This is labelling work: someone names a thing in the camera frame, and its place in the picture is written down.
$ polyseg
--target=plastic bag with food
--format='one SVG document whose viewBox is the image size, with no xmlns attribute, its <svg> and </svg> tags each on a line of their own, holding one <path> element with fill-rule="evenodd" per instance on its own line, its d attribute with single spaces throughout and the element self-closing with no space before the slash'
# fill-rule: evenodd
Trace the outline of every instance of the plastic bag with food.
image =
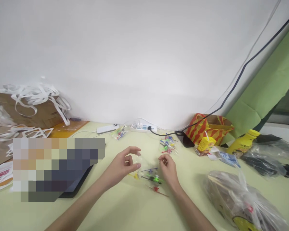
<svg viewBox="0 0 289 231">
<path fill-rule="evenodd" d="M 253 146 L 243 155 L 241 159 L 252 166 L 259 174 L 265 177 L 276 177 L 286 175 L 287 171 L 283 165 L 266 152 L 267 146 L 254 143 Z"/>
<path fill-rule="evenodd" d="M 241 231 L 287 230 L 277 208 L 246 184 L 245 176 L 220 171 L 206 175 L 204 189 L 219 213 Z"/>
</svg>

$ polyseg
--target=light green tabletop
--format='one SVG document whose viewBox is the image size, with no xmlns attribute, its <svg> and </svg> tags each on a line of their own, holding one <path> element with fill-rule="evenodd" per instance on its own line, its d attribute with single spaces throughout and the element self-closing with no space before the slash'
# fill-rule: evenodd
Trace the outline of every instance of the light green tabletop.
<svg viewBox="0 0 289 231">
<path fill-rule="evenodd" d="M 95 131 L 106 124 L 88 123 L 79 131 Z M 74 137 L 94 137 L 96 133 L 79 133 Z M 128 146 L 138 146 L 141 154 L 152 164 L 158 164 L 159 137 L 149 133 L 128 132 L 119 141 L 106 138 L 106 157 L 93 166 L 79 193 L 73 199 L 57 199 L 54 203 L 21 203 L 15 199 L 11 186 L 0 191 L 0 230 L 42 231 L 60 216 L 103 173 L 115 155 Z M 173 156 L 180 183 L 192 201 L 217 230 L 236 230 L 213 207 L 203 190 L 204 175 L 211 170 L 236 174 L 235 168 L 219 160 L 198 157 L 193 148 L 185 148 L 179 142 L 179 155 Z M 279 176 L 267 180 L 253 168 L 239 160 L 247 183 L 257 188 L 286 219 L 289 225 L 289 179 Z M 127 176 L 108 190 L 97 201 L 78 230 L 188 230 L 172 197 L 168 198 L 134 184 Z"/>
</svg>

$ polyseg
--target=black cable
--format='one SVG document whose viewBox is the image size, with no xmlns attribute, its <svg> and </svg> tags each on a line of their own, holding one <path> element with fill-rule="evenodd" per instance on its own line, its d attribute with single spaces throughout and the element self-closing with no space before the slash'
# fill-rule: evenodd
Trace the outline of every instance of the black cable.
<svg viewBox="0 0 289 231">
<path fill-rule="evenodd" d="M 254 58 L 256 58 L 256 57 L 277 37 L 277 35 L 279 35 L 279 33 L 288 25 L 288 23 L 289 23 L 289 19 L 288 19 L 288 20 L 286 21 L 286 23 L 279 29 L 279 31 L 276 32 L 276 34 L 275 34 L 249 61 L 247 61 L 247 62 L 244 64 L 244 66 L 243 66 L 243 68 L 242 68 L 242 70 L 241 70 L 241 72 L 240 72 L 240 74 L 239 74 L 236 82 L 234 83 L 233 87 L 231 88 L 231 90 L 229 91 L 228 95 L 226 96 L 226 98 L 224 99 L 224 101 L 222 102 L 222 104 L 221 104 L 221 106 L 220 106 L 219 108 L 217 108 L 215 111 L 211 112 L 210 114 L 206 115 L 205 117 L 203 117 L 203 118 L 202 118 L 201 120 L 199 120 L 198 122 L 196 122 L 196 123 L 194 123 L 194 124 L 192 124 L 192 125 L 189 125 L 189 126 L 185 127 L 185 128 L 182 129 L 181 131 L 176 131 L 176 132 L 174 132 L 174 133 L 169 133 L 169 134 L 167 134 L 167 135 L 160 135 L 160 134 L 157 134 L 157 133 L 153 132 L 153 131 L 151 130 L 151 128 L 150 128 L 150 129 L 148 128 L 148 130 L 150 130 L 153 134 L 158 135 L 158 136 L 168 136 L 168 135 L 173 135 L 173 134 L 179 134 L 179 133 L 182 133 L 182 132 L 183 132 L 184 130 L 186 130 L 187 128 L 192 127 L 192 126 L 198 124 L 198 123 L 201 122 L 202 120 L 206 119 L 208 116 L 213 115 L 215 112 L 217 112 L 218 110 L 220 110 L 220 109 L 224 106 L 226 100 L 229 98 L 229 96 L 231 95 L 231 93 L 233 92 L 233 90 L 235 89 L 235 87 L 237 86 L 237 84 L 238 84 L 238 82 L 239 82 L 239 80 L 240 80 L 240 78 L 241 78 L 241 76 L 242 76 L 242 74 L 243 74 L 243 72 L 244 72 L 247 64 L 249 64 Z"/>
</svg>

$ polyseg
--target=right hand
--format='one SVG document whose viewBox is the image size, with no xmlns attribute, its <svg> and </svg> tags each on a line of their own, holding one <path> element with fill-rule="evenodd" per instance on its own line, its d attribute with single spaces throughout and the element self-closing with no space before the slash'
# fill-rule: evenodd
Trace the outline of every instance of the right hand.
<svg viewBox="0 0 289 231">
<path fill-rule="evenodd" d="M 160 167 L 163 172 L 164 178 L 170 187 L 175 188 L 180 185 L 176 163 L 173 161 L 169 154 L 161 155 L 159 158 Z"/>
<path fill-rule="evenodd" d="M 118 153 L 107 169 L 100 176 L 100 181 L 105 184 L 106 190 L 118 184 L 127 174 L 136 171 L 141 164 L 133 164 L 132 156 L 134 154 L 140 156 L 138 147 L 128 147 Z"/>
</svg>

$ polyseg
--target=power strip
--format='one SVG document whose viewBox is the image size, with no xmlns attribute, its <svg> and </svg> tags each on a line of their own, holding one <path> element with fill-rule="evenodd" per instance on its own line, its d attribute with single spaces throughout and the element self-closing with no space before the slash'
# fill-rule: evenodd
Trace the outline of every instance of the power strip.
<svg viewBox="0 0 289 231">
<path fill-rule="evenodd" d="M 157 127 L 155 125 L 151 124 L 142 124 L 140 128 L 131 128 L 132 132 L 147 132 L 151 133 L 150 130 L 148 130 L 148 127 L 151 126 L 152 131 L 157 132 Z"/>
</svg>

